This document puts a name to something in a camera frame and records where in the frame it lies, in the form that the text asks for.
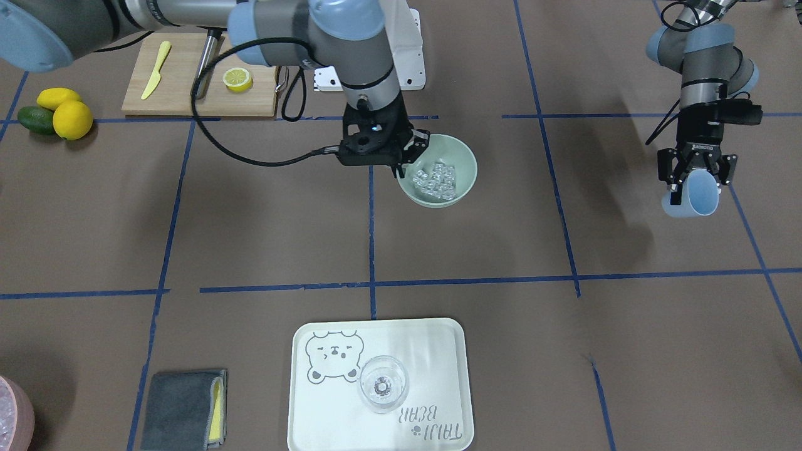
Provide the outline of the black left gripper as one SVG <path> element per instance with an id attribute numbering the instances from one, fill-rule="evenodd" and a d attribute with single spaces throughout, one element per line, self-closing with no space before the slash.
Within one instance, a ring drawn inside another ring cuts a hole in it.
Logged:
<path id="1" fill-rule="evenodd" d="M 724 139 L 724 124 L 719 120 L 721 106 L 721 103 L 696 103 L 682 108 L 678 116 L 676 149 L 658 151 L 658 178 L 667 185 L 670 205 L 682 203 L 684 180 L 687 178 L 684 157 L 693 157 L 696 152 L 717 157 L 711 163 L 711 174 L 720 185 L 730 186 L 732 183 L 739 156 L 722 154 L 720 145 Z"/>

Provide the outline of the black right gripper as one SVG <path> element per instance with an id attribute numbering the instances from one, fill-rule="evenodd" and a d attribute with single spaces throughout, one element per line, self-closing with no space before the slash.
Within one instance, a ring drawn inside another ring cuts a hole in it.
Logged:
<path id="1" fill-rule="evenodd" d="M 414 163 L 430 145 L 429 130 L 413 129 L 403 100 L 378 110 L 345 106 L 343 139 L 337 159 L 347 167 L 387 165 L 404 179 L 404 165 Z"/>

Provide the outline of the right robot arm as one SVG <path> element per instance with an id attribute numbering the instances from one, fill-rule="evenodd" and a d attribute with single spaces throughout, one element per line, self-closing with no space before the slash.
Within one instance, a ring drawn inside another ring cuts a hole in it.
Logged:
<path id="1" fill-rule="evenodd" d="M 25 71 L 66 68 L 141 31 L 197 26 L 224 29 L 232 48 L 209 61 L 201 80 L 231 55 L 261 66 L 336 71 L 347 105 L 343 139 L 313 151 L 342 165 L 390 167 L 404 178 L 429 147 L 410 123 L 393 44 L 422 45 L 404 1 L 3 1 L 2 58 Z"/>

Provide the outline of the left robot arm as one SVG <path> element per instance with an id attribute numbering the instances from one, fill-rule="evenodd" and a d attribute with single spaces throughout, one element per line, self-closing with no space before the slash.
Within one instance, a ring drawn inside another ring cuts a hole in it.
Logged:
<path id="1" fill-rule="evenodd" d="M 710 216 L 722 188 L 730 186 L 739 162 L 721 145 L 726 125 L 756 126 L 762 106 L 751 100 L 759 69 L 734 45 L 733 26 L 722 17 L 733 1 L 682 1 L 682 10 L 650 38 L 645 54 L 682 78 L 679 99 L 647 138 L 650 145 L 676 125 L 673 147 L 658 151 L 658 178 L 667 186 L 666 214 Z"/>

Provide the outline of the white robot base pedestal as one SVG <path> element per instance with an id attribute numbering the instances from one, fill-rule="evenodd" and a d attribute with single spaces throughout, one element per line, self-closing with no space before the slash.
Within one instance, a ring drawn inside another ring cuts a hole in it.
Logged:
<path id="1" fill-rule="evenodd" d="M 310 37 L 322 91 L 361 95 L 377 108 L 426 83 L 419 15 L 406 1 L 310 1 Z"/>

